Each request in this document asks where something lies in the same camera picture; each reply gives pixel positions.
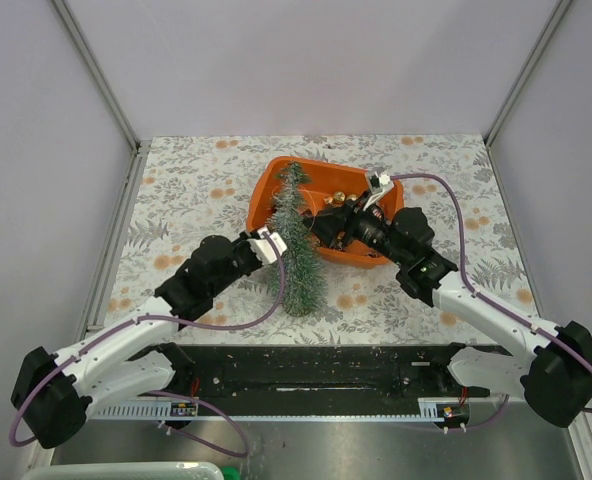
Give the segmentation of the orange plastic tray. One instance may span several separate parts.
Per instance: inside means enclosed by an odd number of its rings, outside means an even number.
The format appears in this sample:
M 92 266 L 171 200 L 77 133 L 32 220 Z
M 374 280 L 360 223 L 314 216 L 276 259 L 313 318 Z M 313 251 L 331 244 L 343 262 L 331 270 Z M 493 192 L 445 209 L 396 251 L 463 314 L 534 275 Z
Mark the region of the orange plastic tray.
M 266 167 L 253 191 L 246 222 L 248 230 L 257 230 L 263 226 L 270 228 L 268 221 L 273 212 L 272 194 L 279 185 L 277 174 L 290 161 L 299 163 L 309 178 L 309 182 L 300 190 L 306 210 L 310 209 L 314 214 L 335 206 L 325 203 L 325 199 L 334 192 L 342 191 L 346 196 L 360 195 L 367 187 L 364 169 L 290 156 L 277 157 Z M 357 240 L 343 250 L 335 250 L 319 246 L 312 235 L 310 238 L 322 262 L 327 260 L 362 269 L 372 269 L 390 262 Z

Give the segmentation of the small frosted christmas tree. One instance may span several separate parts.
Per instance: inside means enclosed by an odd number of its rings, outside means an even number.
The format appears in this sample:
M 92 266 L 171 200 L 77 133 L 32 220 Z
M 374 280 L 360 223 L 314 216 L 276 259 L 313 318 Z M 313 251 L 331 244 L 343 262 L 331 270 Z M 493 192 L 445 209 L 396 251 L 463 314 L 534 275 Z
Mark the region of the small frosted christmas tree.
M 322 307 L 327 289 L 322 261 L 302 217 L 306 202 L 300 188 L 309 178 L 299 163 L 290 161 L 279 171 L 277 179 L 279 185 L 272 194 L 273 212 L 268 224 L 287 245 L 282 256 L 286 279 L 282 307 L 290 316 L 303 317 Z

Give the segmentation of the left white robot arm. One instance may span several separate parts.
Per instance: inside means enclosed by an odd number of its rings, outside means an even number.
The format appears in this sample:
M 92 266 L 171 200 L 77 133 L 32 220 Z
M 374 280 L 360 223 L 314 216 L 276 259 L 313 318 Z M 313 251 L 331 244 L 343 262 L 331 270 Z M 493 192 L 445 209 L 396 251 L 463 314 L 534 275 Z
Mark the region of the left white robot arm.
M 196 384 L 194 363 L 171 337 L 198 327 L 216 297 L 242 277 L 282 267 L 286 250 L 266 227 L 234 240 L 210 235 L 122 320 L 53 353 L 37 347 L 26 354 L 11 394 L 10 444 L 54 448 L 94 414 L 140 395 L 188 398 Z

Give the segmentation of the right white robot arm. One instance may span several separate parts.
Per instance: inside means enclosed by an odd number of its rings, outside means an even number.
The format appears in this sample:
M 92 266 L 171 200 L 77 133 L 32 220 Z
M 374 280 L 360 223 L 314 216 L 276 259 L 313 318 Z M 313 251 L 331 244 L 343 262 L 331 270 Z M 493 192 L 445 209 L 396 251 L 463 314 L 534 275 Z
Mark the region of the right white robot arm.
M 376 205 L 306 211 L 304 225 L 325 247 L 358 241 L 394 263 L 411 298 L 466 321 L 504 353 L 460 347 L 447 364 L 463 387 L 480 387 L 525 400 L 550 424 L 566 428 L 592 400 L 592 337 L 576 322 L 560 326 L 526 318 L 512 305 L 469 284 L 463 270 L 432 246 L 434 231 L 419 208 L 387 219 Z

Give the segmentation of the floral patterned table mat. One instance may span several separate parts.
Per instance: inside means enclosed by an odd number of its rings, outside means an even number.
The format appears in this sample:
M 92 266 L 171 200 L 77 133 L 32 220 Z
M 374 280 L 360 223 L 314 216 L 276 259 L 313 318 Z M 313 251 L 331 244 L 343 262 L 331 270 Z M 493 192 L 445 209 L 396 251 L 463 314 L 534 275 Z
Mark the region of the floral patterned table mat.
M 281 257 L 206 302 L 179 344 L 493 344 L 460 304 L 537 310 L 482 138 L 158 137 L 105 326 L 154 310 L 200 246 L 268 229 Z

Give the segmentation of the green object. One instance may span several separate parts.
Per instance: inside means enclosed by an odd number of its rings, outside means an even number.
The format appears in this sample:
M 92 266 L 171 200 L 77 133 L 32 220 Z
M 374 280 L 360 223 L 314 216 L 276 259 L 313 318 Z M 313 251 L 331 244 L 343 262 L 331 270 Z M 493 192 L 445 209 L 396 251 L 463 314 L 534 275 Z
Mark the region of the green object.
M 240 473 L 234 467 L 222 467 L 221 472 L 224 480 L 240 480 Z

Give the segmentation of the white plastic bin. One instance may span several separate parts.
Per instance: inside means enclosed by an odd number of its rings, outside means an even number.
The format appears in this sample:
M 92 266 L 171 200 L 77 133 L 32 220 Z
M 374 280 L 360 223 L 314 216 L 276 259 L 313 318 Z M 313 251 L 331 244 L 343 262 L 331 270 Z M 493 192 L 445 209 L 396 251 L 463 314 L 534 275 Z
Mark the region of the white plastic bin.
M 209 462 L 136 462 L 55 465 L 36 468 L 22 480 L 223 480 L 224 474 Z

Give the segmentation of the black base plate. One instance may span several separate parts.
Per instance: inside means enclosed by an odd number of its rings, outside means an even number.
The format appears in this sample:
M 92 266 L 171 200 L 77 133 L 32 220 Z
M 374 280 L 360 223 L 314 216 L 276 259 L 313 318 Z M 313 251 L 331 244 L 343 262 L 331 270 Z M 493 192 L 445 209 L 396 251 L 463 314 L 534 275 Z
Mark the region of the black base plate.
M 177 371 L 167 386 L 197 396 L 226 414 L 261 418 L 402 417 L 420 411 L 419 399 L 488 390 L 463 387 L 449 374 L 447 346 L 174 346 Z

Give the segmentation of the aluminium frame rail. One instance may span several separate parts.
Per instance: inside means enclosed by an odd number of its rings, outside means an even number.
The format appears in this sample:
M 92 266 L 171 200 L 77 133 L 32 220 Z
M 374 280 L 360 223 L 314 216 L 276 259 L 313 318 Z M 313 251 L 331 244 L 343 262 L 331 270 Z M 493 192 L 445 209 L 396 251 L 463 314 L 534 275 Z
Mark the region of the aluminium frame rail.
M 137 152 L 141 141 L 113 92 L 71 5 L 68 1 L 64 0 L 50 0 L 49 4 L 77 52 L 84 69 L 88 73 L 102 103 L 105 105 L 123 140 L 131 152 Z

